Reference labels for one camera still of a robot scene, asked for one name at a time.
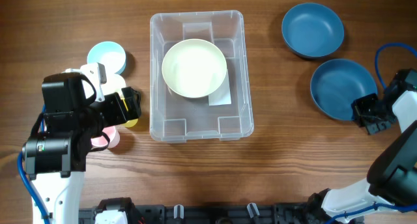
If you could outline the cream cup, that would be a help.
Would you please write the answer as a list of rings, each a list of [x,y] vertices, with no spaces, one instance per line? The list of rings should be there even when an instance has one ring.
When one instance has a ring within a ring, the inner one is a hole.
[[[113,94],[117,92],[121,98],[124,98],[122,89],[126,87],[124,78],[118,74],[109,74],[106,77],[106,83],[101,84],[104,95]]]

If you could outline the dark blue bowl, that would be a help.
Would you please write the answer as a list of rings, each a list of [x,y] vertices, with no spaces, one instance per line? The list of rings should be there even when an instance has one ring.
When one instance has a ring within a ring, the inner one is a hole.
[[[369,71],[349,59],[332,59],[314,71],[310,93],[315,105],[332,119],[352,121],[352,103],[377,94],[377,84]]]
[[[288,10],[282,19],[281,33],[287,47],[307,59],[334,53],[345,38],[340,17],[318,3],[301,3]]]

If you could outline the clear plastic storage container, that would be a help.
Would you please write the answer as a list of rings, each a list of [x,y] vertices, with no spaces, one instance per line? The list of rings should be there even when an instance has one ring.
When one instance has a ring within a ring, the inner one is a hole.
[[[157,13],[150,20],[150,135],[156,141],[238,140],[254,130],[244,30],[237,10]],[[169,89],[162,62],[175,44],[191,38],[212,42],[227,61],[231,103],[185,98]]]

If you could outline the cream bowl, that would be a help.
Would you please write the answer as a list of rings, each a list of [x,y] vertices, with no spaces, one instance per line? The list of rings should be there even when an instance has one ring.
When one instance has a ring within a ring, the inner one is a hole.
[[[224,82],[227,61],[212,42],[187,39],[168,50],[162,61],[162,77],[166,85],[185,98],[206,97]]]

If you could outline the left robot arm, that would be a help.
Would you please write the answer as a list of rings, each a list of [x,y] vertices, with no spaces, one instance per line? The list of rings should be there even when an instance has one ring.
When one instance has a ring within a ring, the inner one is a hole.
[[[104,128],[141,116],[141,95],[131,87],[96,101],[86,97],[81,73],[44,78],[41,112],[18,155],[18,171],[33,202],[33,223],[77,223],[91,140],[108,138]]]

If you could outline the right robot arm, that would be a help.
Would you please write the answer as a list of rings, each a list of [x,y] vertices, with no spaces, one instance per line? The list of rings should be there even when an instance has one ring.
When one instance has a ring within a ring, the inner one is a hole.
[[[373,162],[365,179],[314,193],[302,209],[308,223],[349,223],[377,212],[416,211],[416,70],[396,73],[379,99],[352,103],[354,118],[368,133],[398,122],[401,135]]]

